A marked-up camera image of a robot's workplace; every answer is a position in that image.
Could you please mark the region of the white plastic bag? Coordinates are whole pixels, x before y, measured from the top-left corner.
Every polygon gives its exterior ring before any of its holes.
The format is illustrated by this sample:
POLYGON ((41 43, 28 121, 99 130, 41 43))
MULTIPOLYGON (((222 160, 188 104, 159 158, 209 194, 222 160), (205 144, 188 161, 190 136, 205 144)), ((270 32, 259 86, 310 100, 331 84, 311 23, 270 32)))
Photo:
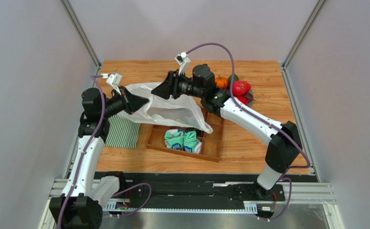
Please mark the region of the white plastic bag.
POLYGON ((133 114, 120 112, 118 115, 134 123, 193 127, 208 134, 213 132, 212 127, 205 121, 201 108, 191 96, 182 95, 178 99, 162 99, 151 94, 151 90, 160 83, 136 83, 126 88, 133 95, 149 99, 149 102, 133 114))

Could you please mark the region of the red pomegranate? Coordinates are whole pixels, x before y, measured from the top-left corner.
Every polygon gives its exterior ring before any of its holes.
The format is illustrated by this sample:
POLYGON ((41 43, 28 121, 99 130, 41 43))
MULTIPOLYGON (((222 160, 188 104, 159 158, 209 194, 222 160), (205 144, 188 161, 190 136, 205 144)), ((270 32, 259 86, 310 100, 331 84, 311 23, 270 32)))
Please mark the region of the red pomegranate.
POLYGON ((235 81, 232 85, 233 96, 242 96, 249 92, 251 85, 247 81, 235 81))

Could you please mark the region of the red apple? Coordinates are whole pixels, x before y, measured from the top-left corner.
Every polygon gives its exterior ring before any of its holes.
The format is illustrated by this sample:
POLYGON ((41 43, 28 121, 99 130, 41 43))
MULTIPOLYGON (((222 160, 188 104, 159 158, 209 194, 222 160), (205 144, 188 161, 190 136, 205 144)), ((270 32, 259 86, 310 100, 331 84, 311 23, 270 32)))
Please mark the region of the red apple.
POLYGON ((246 98, 245 97, 243 97, 243 96, 237 96, 236 97, 242 104, 244 104, 244 105, 248 105, 248 101, 246 100, 246 98))

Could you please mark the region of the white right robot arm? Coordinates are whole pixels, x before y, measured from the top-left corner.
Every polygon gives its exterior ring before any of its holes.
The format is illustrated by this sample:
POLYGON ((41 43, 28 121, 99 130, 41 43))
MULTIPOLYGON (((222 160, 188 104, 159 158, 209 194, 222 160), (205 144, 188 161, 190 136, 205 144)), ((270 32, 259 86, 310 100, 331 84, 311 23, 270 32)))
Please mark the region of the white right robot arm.
POLYGON ((207 112, 230 120, 258 137, 267 146, 266 165, 256 181, 258 189, 271 190, 302 152, 295 123, 272 120, 232 97, 217 86, 215 75, 206 64, 195 66, 191 78, 179 70, 169 71, 151 93, 166 100, 182 95, 198 97, 207 112))

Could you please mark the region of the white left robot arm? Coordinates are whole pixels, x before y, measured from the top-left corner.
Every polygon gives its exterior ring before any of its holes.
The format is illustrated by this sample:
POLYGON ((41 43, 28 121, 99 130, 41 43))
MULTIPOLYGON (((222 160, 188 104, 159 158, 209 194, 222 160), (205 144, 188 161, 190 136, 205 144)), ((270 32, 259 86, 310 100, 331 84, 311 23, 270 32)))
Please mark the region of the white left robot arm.
POLYGON ((104 176, 93 187, 95 167, 105 146, 109 118, 124 112, 129 115, 149 103, 149 99, 134 95, 119 86, 115 95, 107 98, 100 88, 82 92, 84 111, 80 117, 76 142, 76 161, 59 197, 51 199, 50 212, 59 229, 97 229, 103 218, 103 208, 120 190, 122 173, 104 176))

